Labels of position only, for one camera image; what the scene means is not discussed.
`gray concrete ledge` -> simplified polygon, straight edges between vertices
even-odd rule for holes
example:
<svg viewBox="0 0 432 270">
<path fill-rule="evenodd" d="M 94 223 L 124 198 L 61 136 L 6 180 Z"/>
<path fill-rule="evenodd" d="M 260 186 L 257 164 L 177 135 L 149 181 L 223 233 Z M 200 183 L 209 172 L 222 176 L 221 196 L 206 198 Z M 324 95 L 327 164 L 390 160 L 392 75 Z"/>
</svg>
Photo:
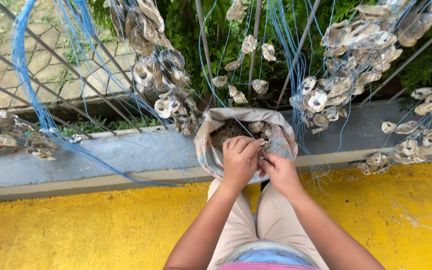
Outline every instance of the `gray concrete ledge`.
<svg viewBox="0 0 432 270">
<path fill-rule="evenodd" d="M 283 114 L 291 123 L 292 111 Z M 405 114 L 399 112 L 397 104 L 353 108 L 347 122 L 340 119 L 316 135 L 307 132 L 304 145 L 297 139 L 299 154 L 296 165 L 301 172 L 308 172 L 315 165 L 320 165 L 322 170 L 339 170 L 348 168 L 353 161 L 366 159 L 376 151 L 391 153 L 406 136 L 384 134 L 381 123 L 397 123 Z M 404 122 L 420 118 L 410 113 Z M 100 134 L 101 138 L 83 141 L 81 146 L 142 181 L 181 184 L 212 180 L 199 165 L 192 136 L 184 137 L 175 131 L 158 128 L 143 133 L 119 133 L 119 137 Z M 432 147 L 423 151 L 432 161 Z M 57 151 L 56 157 L 56 161 L 42 162 L 24 151 L 0 152 L 0 201 L 147 186 L 115 175 L 71 151 Z"/>
</svg>

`yellow ground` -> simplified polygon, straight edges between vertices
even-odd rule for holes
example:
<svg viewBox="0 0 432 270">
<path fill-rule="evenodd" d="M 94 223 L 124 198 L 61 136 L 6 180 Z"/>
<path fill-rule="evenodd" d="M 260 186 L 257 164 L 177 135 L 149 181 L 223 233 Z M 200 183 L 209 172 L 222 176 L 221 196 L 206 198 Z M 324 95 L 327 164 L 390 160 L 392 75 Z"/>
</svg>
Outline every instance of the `yellow ground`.
<svg viewBox="0 0 432 270">
<path fill-rule="evenodd" d="M 432 163 L 329 176 L 324 192 L 308 192 L 387 269 L 432 270 Z M 0 203 L 0 269 L 161 269 L 208 186 Z M 253 205 L 258 189 L 249 187 Z"/>
</svg>

